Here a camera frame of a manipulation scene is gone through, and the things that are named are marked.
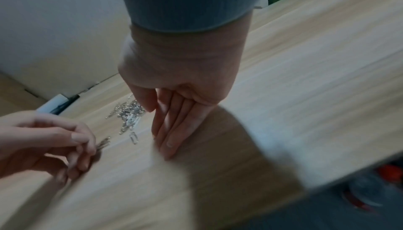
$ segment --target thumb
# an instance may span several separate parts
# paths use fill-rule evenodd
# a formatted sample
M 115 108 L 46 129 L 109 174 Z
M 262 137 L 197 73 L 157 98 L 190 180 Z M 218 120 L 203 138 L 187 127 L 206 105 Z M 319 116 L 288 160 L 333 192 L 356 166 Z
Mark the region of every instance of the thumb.
M 145 89 L 136 85 L 128 84 L 134 98 L 148 112 L 152 112 L 157 108 L 157 92 L 155 89 Z
M 83 133 L 72 132 L 60 127 L 18 128 L 14 127 L 5 134 L 5 145 L 13 149 L 33 147 L 71 147 L 85 144 L 89 137 Z

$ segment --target pile of paper clips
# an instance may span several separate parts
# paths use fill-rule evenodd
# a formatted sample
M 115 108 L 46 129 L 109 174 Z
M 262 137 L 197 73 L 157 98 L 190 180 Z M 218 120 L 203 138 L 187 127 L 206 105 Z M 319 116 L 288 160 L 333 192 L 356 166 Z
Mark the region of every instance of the pile of paper clips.
M 130 129 L 131 131 L 129 137 L 133 142 L 133 144 L 137 144 L 139 142 L 139 139 L 136 133 L 133 131 L 133 129 L 140 121 L 140 118 L 145 114 L 146 110 L 137 102 L 137 100 L 129 102 L 132 96 L 133 94 L 131 94 L 124 103 L 117 103 L 117 105 L 115 105 L 115 108 L 113 108 L 113 110 L 109 113 L 106 119 L 115 115 L 118 118 L 121 118 L 123 120 L 123 126 L 120 129 L 119 134 L 123 134 Z M 110 137 L 103 139 L 98 144 L 97 148 L 101 150 L 107 145 L 109 145 L 110 143 L 109 139 Z

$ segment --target skin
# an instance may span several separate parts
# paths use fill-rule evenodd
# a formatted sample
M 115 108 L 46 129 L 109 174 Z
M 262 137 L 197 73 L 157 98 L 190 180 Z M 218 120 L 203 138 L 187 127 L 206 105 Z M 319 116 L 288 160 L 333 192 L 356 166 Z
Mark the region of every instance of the skin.
M 231 90 L 251 13 L 217 29 L 168 34 L 131 26 L 119 73 L 135 98 L 155 110 L 151 132 L 165 159 Z
M 45 171 L 64 185 L 88 170 L 95 153 L 95 136 L 84 123 L 35 111 L 0 117 L 0 178 Z

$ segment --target table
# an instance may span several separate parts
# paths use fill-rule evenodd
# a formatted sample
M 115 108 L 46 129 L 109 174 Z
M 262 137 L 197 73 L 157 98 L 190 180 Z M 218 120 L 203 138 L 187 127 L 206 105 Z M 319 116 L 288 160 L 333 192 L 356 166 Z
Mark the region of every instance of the table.
M 256 11 L 231 93 L 168 162 L 152 113 L 137 145 L 105 119 L 129 94 L 114 76 L 63 113 L 112 137 L 100 161 L 62 191 L 45 173 L 1 180 L 0 229 L 217 229 L 391 159 L 403 152 L 402 42 L 403 0 Z

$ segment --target dark floor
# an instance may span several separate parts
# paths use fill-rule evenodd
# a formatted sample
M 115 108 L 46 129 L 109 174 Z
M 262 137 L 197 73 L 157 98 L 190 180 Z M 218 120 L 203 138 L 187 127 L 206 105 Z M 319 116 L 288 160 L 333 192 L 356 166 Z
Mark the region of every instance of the dark floor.
M 339 185 L 270 215 L 254 218 L 234 230 L 403 230 L 403 192 L 393 189 L 376 213 L 353 208 Z

